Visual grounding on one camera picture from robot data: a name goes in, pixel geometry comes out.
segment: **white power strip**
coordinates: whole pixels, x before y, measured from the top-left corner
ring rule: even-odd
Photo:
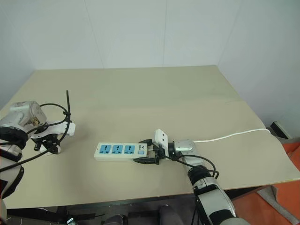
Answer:
[[[147,144],[102,142],[94,154],[97,161],[133,161],[139,157],[147,157]]]

